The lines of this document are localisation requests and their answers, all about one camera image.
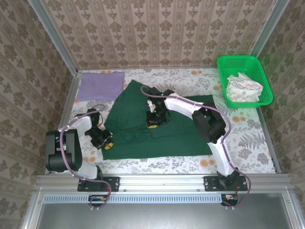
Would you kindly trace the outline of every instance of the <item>purple cloth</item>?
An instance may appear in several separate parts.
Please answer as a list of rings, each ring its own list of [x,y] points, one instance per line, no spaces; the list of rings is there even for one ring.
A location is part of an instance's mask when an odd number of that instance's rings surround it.
[[[124,90],[124,76],[122,72],[83,73],[77,100],[115,100]]]

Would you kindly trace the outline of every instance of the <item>green cloth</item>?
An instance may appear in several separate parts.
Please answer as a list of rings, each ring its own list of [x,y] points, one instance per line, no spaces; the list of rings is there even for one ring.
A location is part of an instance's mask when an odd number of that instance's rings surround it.
[[[193,121],[183,114],[170,111],[171,120],[167,124],[147,128],[147,96],[141,93],[141,86],[132,80],[115,100],[105,122],[106,129],[113,134],[113,147],[102,151],[104,160],[212,154],[198,136]],[[213,102],[211,95],[187,98]]]

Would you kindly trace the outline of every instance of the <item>green basket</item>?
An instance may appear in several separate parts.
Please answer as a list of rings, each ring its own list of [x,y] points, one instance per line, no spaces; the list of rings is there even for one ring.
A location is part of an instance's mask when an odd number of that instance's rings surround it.
[[[260,61],[250,55],[226,55],[217,60],[221,83],[224,90],[226,105],[230,108],[258,108],[268,105],[273,100],[272,91]],[[264,88],[256,103],[235,103],[229,100],[226,93],[228,77],[238,76],[238,73],[246,74],[250,79],[260,83]]]

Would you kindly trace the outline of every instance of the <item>crumpled white fabric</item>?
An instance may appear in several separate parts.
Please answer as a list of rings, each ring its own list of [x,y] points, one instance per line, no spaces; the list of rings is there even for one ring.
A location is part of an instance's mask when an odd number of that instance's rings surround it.
[[[238,73],[238,77],[230,75],[228,81],[226,92],[232,102],[255,103],[259,101],[258,97],[263,91],[263,86],[258,82],[251,80],[243,73]]]

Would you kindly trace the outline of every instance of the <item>metal bracket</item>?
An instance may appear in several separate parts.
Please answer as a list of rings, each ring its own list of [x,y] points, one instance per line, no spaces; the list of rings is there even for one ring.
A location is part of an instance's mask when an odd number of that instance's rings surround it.
[[[103,177],[111,186],[111,192],[118,192],[120,187],[120,177]],[[103,183],[79,180],[78,192],[107,192],[107,187]]]
[[[203,177],[204,180],[204,189],[206,192],[217,192],[224,191],[221,189],[221,185],[219,183],[218,176],[206,176]],[[236,179],[236,183],[230,187],[228,187],[225,191],[236,191],[236,185],[239,191],[247,191],[248,186],[244,176],[238,176]]]

